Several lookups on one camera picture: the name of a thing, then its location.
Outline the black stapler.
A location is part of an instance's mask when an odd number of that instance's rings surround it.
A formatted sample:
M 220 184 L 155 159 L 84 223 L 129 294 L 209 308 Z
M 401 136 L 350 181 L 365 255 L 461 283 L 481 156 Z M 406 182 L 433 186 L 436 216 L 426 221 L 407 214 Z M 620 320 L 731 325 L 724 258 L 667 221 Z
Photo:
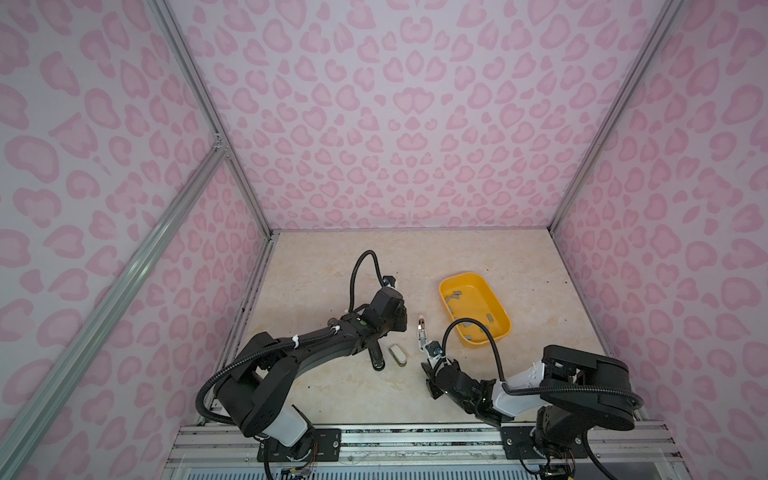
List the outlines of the black stapler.
M 386 366 L 386 361 L 384 359 L 384 355 L 379 342 L 375 341 L 371 343 L 368 346 L 367 351 L 372 368 L 377 372 L 383 371 Z

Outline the yellow plastic tray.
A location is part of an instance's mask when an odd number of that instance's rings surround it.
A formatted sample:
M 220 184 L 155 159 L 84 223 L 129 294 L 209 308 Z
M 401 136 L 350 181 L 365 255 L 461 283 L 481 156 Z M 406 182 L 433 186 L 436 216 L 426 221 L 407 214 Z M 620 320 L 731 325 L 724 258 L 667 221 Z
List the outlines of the yellow plastic tray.
M 454 291 L 461 291 L 462 296 L 451 298 Z M 511 333 L 513 324 L 508 313 L 481 275 L 465 272 L 448 277 L 440 282 L 439 292 L 452 321 L 462 318 L 476 320 L 490 331 L 495 341 Z M 493 316 L 493 323 L 488 322 L 487 314 Z

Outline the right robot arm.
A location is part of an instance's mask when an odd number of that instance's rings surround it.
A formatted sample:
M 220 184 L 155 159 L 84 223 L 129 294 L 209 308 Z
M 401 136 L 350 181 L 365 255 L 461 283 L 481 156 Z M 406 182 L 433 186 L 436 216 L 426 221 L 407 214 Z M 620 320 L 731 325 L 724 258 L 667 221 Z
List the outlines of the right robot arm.
M 630 431 L 643 406 L 621 361 L 558 345 L 542 360 L 505 380 L 476 380 L 446 357 L 437 341 L 424 348 L 422 368 L 434 399 L 449 398 L 465 413 L 499 428 L 537 410 L 531 438 L 538 448 L 565 448 L 595 426 Z

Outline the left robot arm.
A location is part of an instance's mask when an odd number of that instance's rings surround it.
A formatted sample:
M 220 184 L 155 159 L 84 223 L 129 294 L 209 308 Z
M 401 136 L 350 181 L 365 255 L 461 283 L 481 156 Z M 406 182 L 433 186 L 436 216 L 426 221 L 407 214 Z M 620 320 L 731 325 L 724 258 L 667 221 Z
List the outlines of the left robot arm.
M 309 447 L 313 425 L 286 399 L 296 378 L 337 358 L 369 354 L 381 371 L 385 359 L 379 340 L 407 330 L 402 295 L 384 286 L 372 301 L 327 327 L 292 337 L 266 332 L 251 338 L 231 364 L 214 373 L 198 391 L 198 414 L 212 422 L 234 425 L 246 438 L 276 440 L 286 448 Z

